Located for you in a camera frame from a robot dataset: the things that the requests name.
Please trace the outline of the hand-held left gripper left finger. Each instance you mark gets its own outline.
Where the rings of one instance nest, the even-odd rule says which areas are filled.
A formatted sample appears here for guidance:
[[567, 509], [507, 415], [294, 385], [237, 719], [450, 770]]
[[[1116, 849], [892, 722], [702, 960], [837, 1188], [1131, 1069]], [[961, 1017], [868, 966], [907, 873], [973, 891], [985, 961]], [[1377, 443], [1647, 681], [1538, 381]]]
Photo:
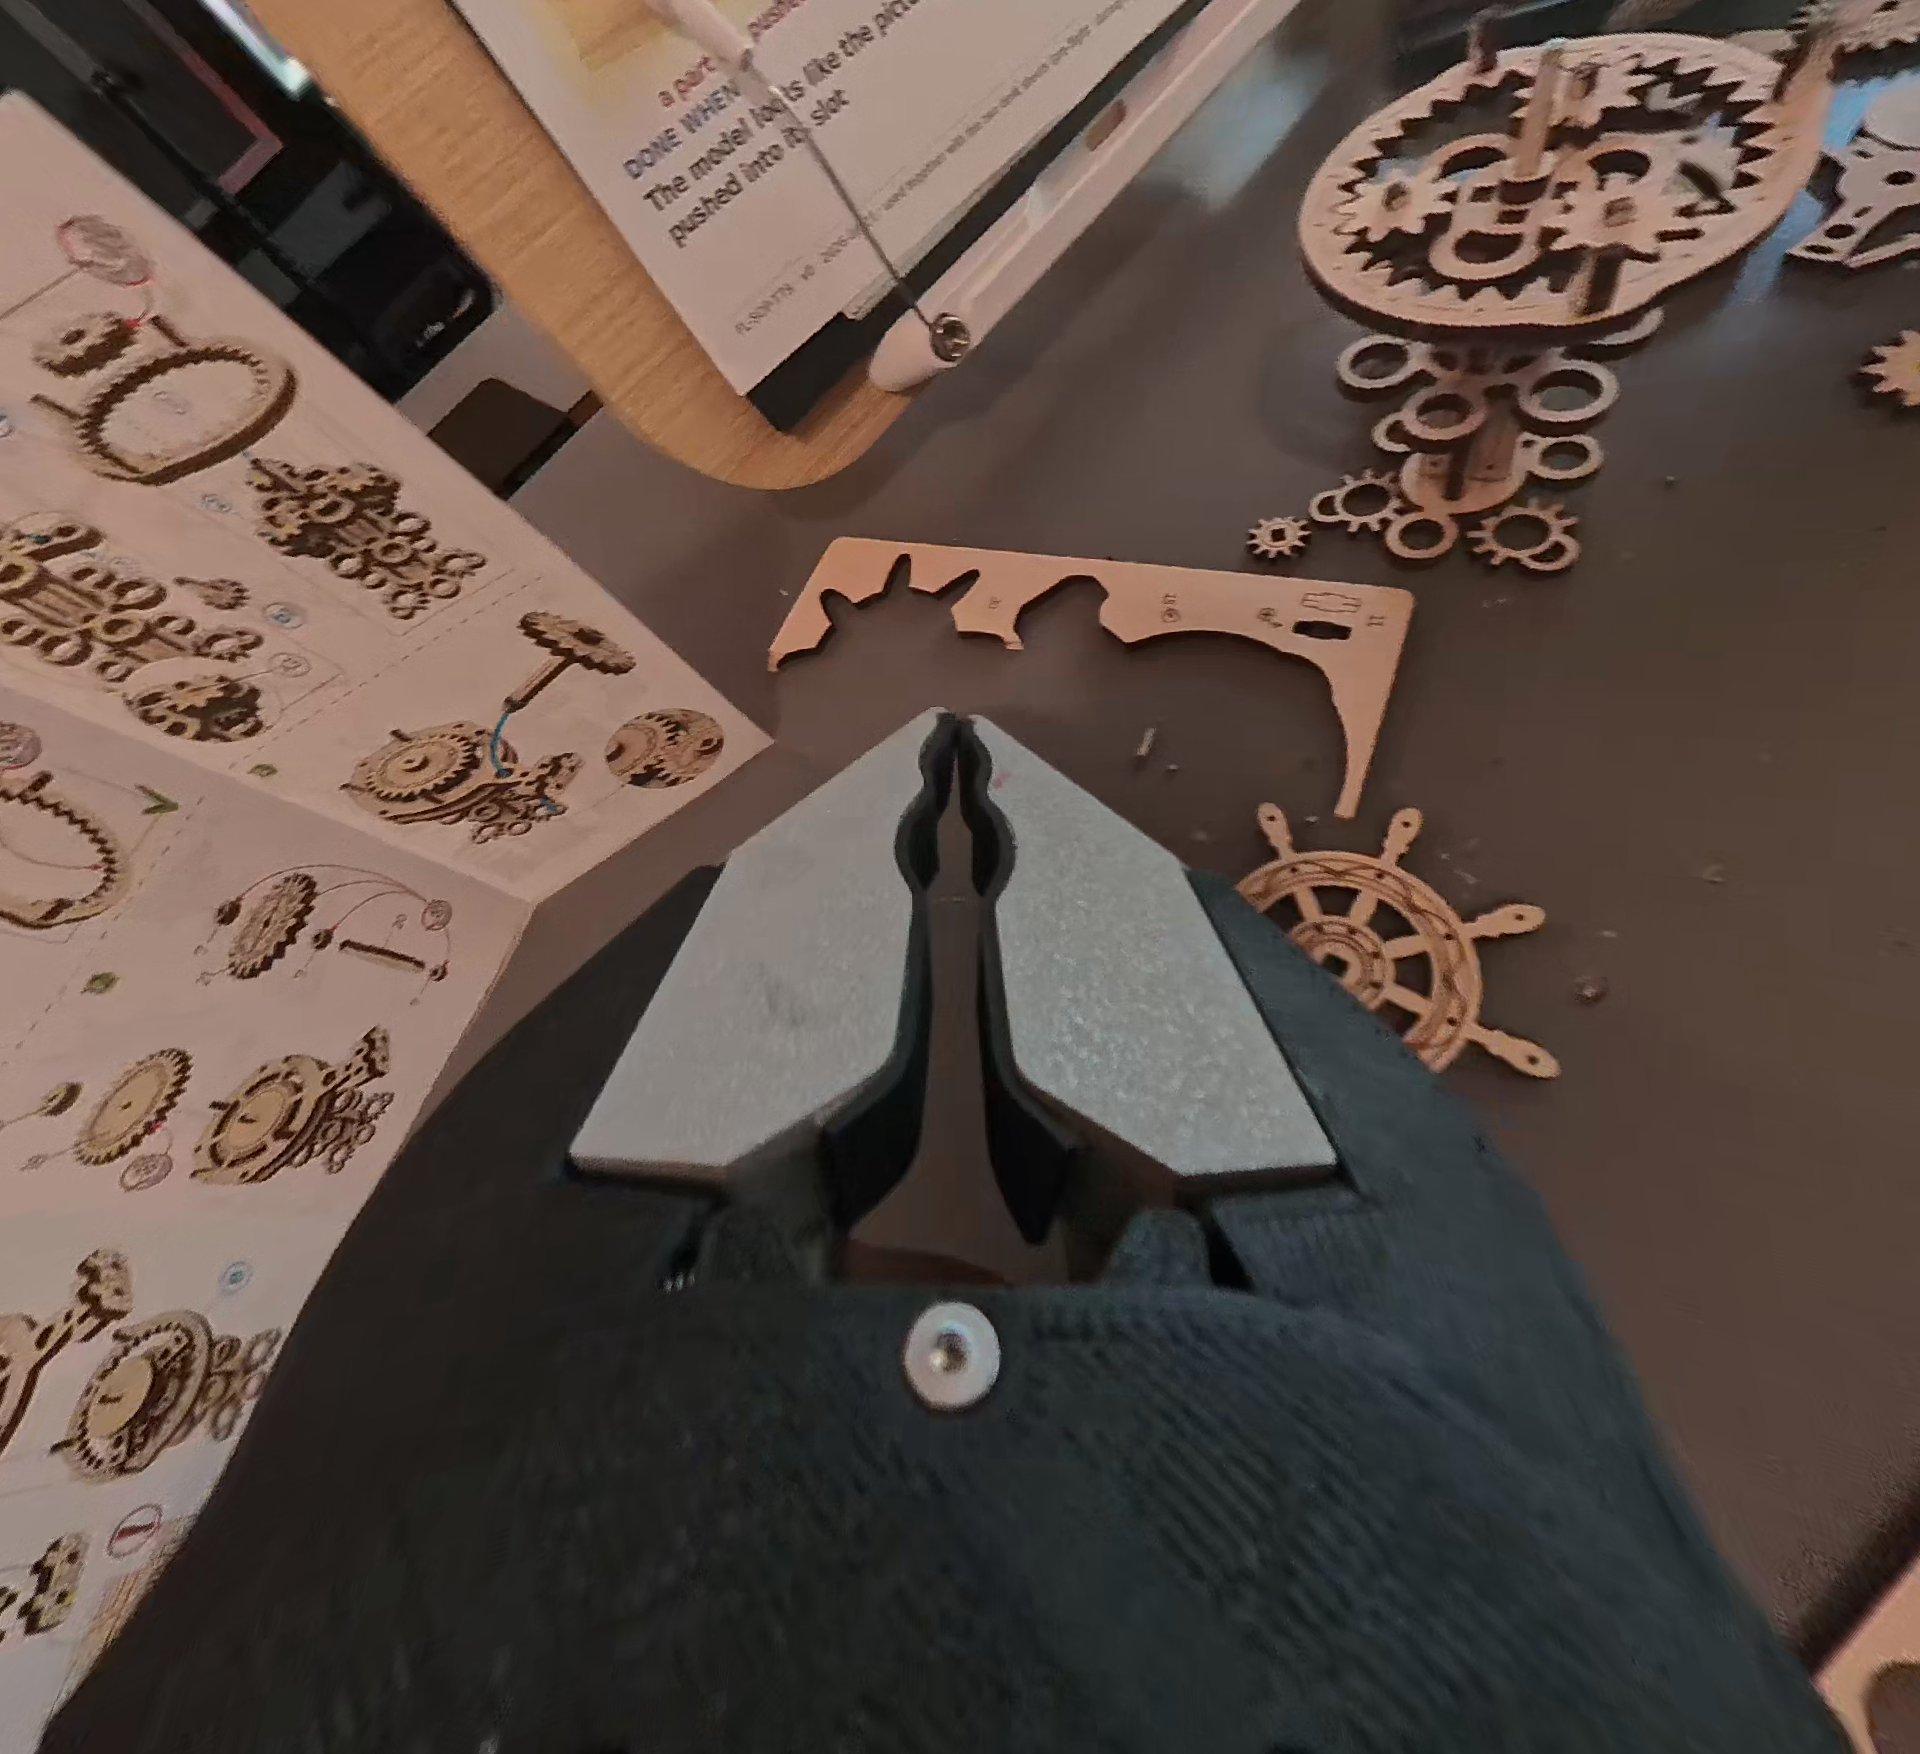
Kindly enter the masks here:
[[574, 1169], [858, 1221], [915, 1155], [930, 889], [958, 739], [927, 709], [724, 862], [576, 1130]]

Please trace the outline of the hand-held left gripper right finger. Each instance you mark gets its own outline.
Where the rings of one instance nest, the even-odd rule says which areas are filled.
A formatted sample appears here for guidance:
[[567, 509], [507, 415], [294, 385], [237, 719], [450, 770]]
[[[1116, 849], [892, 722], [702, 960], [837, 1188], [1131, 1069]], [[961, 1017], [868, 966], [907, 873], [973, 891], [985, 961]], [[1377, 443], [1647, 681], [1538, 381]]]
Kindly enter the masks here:
[[956, 725], [988, 1161], [1020, 1238], [1326, 1183], [1331, 1135], [1188, 867], [986, 718]]

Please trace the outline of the paper instruction leaflet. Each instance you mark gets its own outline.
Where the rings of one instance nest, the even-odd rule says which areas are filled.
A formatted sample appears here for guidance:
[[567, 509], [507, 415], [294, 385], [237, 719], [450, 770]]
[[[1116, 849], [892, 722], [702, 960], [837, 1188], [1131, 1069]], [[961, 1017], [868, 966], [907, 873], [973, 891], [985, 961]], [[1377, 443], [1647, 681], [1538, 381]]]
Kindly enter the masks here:
[[538, 904], [770, 738], [20, 92], [2, 169], [13, 1746]]

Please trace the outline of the wooden gear model assembly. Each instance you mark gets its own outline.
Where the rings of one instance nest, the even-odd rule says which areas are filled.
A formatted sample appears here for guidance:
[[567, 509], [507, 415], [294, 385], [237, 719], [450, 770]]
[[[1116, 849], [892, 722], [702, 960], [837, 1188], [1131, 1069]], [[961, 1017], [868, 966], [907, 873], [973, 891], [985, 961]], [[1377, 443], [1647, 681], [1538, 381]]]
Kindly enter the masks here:
[[1291, 558], [1314, 523], [1406, 567], [1467, 540], [1532, 573], [1578, 560], [1575, 517], [1532, 498], [1590, 478], [1617, 397], [1604, 352], [1671, 294], [1757, 248], [1811, 178], [1851, 53], [1832, 15], [1782, 44], [1673, 32], [1477, 46], [1367, 114], [1308, 180], [1308, 276], [1367, 333], [1350, 390], [1401, 390], [1385, 472], [1308, 517], [1263, 519]]

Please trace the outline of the round wooden frame part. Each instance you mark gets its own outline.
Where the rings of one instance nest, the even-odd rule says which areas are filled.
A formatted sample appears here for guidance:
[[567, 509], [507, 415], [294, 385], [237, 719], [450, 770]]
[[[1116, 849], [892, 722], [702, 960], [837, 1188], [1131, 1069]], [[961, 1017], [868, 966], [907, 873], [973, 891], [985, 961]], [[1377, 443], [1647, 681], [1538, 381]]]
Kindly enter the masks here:
[[[1792, 72], [1811, 63], [1835, 78], [1847, 59], [1906, 55], [1913, 61], [1918, 0], [1810, 0], [1789, 32]], [[1822, 159], [1835, 169], [1832, 201], [1789, 258], [1858, 271], [1915, 253], [1915, 228], [1890, 234], [1918, 205], [1915, 70], [1877, 87], [1850, 138]]]

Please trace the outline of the wooden ship wheel part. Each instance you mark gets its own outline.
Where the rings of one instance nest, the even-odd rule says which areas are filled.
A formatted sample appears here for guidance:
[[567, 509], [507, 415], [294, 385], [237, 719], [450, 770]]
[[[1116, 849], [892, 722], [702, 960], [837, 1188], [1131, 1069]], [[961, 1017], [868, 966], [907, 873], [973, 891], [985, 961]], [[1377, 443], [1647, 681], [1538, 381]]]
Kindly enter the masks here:
[[1424, 829], [1398, 808], [1371, 854], [1307, 849], [1283, 807], [1259, 808], [1267, 857], [1236, 880], [1247, 900], [1367, 1014], [1390, 1022], [1428, 1072], [1444, 1075], [1469, 1048], [1517, 1075], [1550, 1081], [1559, 1061], [1538, 1042], [1483, 1019], [1480, 945], [1540, 930], [1540, 908], [1511, 900], [1465, 917], [1406, 865]]

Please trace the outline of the jagged wooden sheet strip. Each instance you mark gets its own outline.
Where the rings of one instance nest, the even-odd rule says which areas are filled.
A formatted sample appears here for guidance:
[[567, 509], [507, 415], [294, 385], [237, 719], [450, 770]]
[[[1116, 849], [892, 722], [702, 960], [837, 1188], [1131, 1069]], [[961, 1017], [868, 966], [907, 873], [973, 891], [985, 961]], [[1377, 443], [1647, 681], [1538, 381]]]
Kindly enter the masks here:
[[818, 556], [767, 653], [770, 672], [816, 651], [833, 629], [828, 598], [863, 606], [904, 569], [912, 593], [946, 597], [953, 629], [1022, 649], [1020, 614], [1058, 588], [1100, 588], [1097, 623], [1120, 642], [1217, 635], [1312, 666], [1341, 736], [1334, 813], [1359, 814], [1413, 618], [1404, 588], [1260, 577], [1245, 571], [1122, 563], [944, 542], [839, 537]]

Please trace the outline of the wooden document stand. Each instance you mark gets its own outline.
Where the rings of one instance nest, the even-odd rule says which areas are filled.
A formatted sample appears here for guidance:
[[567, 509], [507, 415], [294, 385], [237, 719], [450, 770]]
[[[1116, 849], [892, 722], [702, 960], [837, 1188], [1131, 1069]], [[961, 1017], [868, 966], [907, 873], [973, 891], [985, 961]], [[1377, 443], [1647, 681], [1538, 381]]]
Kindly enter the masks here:
[[879, 448], [881, 469], [973, 425], [990, 453], [1040, 446], [1095, 466], [1139, 464], [1157, 408], [1221, 421], [1196, 405], [1198, 340], [1225, 320], [1176, 277], [1174, 312], [1149, 320], [1142, 262], [1097, 234], [1040, 285], [1037, 312], [986, 342], [976, 390], [889, 395], [842, 372], [790, 432], [728, 388], [691, 333], [613, 230], [608, 212], [491, 61], [448, 0], [241, 0], [288, 48], [372, 150], [417, 197], [504, 299], [588, 379], [610, 418], [656, 455], [730, 490], [792, 494]]

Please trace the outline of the punched-out wooden part sheet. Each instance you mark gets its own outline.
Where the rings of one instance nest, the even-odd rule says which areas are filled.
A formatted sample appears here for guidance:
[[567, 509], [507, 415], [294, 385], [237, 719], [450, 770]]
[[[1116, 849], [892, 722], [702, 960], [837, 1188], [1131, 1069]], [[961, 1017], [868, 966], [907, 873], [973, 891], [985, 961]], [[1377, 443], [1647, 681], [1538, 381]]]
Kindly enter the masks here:
[[1850, 1749], [1918, 1752], [1918, 1640], [1855, 1636], [1816, 1678]]

